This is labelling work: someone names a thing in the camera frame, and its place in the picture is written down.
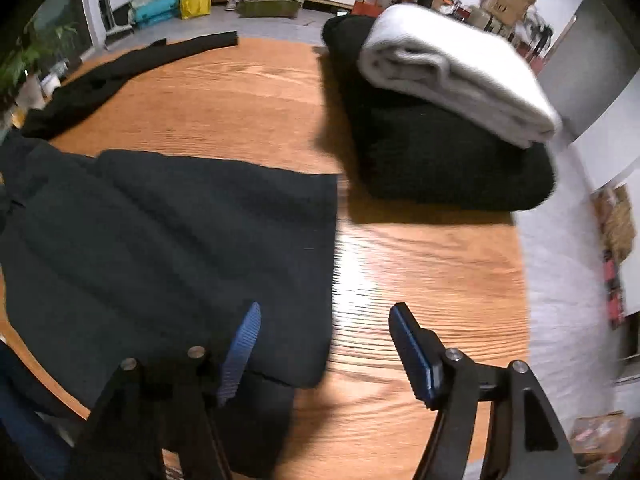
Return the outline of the dark navy garment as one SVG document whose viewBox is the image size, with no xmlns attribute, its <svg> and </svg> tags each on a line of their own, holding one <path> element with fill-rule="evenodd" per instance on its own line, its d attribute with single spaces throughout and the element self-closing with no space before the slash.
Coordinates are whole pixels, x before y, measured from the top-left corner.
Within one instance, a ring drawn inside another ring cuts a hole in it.
<svg viewBox="0 0 640 480">
<path fill-rule="evenodd" d="M 223 361 L 253 304 L 260 327 L 218 405 L 231 469 L 269 478 L 294 393 L 332 337 L 337 180 L 237 160 L 109 150 L 89 157 L 9 133 L 1 270 L 11 326 L 92 408 L 120 361 L 209 348 Z"/>
</svg>

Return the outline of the black folded garment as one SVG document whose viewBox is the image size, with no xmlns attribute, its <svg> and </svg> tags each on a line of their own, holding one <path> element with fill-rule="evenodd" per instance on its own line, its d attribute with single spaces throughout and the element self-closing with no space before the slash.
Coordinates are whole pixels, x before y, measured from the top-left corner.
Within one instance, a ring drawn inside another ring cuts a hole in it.
<svg viewBox="0 0 640 480">
<path fill-rule="evenodd" d="M 414 96 L 372 86 L 357 58 L 373 18 L 330 18 L 322 29 L 349 124 L 359 181 L 383 200 L 519 211 L 543 203 L 554 170 L 541 144 L 518 148 Z"/>
</svg>

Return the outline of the long black cloth strip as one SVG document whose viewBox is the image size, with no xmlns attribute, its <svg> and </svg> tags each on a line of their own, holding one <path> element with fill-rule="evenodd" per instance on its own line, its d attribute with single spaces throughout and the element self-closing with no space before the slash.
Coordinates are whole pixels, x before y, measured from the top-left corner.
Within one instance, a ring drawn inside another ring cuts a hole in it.
<svg viewBox="0 0 640 480">
<path fill-rule="evenodd" d="M 238 43 L 236 32 L 220 32 L 174 44 L 161 39 L 129 51 L 57 88 L 42 110 L 27 114 L 21 133 L 25 138 L 51 141 L 96 112 L 130 79 L 183 58 Z"/>
</svg>

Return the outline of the white folded garment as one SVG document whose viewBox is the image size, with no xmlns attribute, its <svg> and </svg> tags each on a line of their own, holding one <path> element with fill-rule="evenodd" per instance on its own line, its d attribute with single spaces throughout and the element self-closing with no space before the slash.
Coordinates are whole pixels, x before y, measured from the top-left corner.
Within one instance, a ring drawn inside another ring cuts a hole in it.
<svg viewBox="0 0 640 480">
<path fill-rule="evenodd" d="M 358 68 L 375 87 L 431 102 L 519 148 L 562 130 L 533 70 L 504 38 L 424 6 L 384 10 Z"/>
</svg>

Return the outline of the green storage crate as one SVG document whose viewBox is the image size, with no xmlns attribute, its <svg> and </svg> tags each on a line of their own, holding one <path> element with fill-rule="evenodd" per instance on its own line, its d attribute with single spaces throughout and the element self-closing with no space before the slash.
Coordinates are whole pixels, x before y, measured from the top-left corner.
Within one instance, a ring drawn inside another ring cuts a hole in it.
<svg viewBox="0 0 640 480">
<path fill-rule="evenodd" d="M 236 12 L 242 18 L 296 18 L 303 0 L 242 0 Z"/>
</svg>

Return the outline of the teal rolled mat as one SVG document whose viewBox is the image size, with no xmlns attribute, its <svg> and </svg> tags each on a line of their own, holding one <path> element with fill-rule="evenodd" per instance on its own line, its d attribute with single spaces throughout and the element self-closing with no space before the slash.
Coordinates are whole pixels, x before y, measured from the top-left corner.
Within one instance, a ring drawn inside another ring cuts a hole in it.
<svg viewBox="0 0 640 480">
<path fill-rule="evenodd" d="M 152 0 L 132 11 L 132 24 L 137 28 L 147 28 L 171 18 L 178 18 L 179 4 L 180 0 Z"/>
</svg>

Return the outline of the orange paper bag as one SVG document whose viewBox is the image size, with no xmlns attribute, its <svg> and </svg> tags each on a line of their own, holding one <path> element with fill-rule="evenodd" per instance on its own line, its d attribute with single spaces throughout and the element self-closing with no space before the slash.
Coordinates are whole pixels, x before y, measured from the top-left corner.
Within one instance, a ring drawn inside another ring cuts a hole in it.
<svg viewBox="0 0 640 480">
<path fill-rule="evenodd" d="M 377 18 L 382 12 L 383 7 L 378 0 L 356 0 L 350 11 L 352 15 L 370 16 L 370 18 Z"/>
</svg>

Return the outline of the green potted plant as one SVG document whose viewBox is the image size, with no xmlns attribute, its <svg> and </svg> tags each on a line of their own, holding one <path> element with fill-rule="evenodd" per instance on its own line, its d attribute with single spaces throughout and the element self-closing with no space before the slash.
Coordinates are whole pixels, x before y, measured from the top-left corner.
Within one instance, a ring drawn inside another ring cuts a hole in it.
<svg viewBox="0 0 640 480">
<path fill-rule="evenodd" d="M 30 21 L 1 64 L 1 97 L 14 98 L 29 76 L 67 61 L 75 47 L 75 23 L 38 29 Z"/>
</svg>

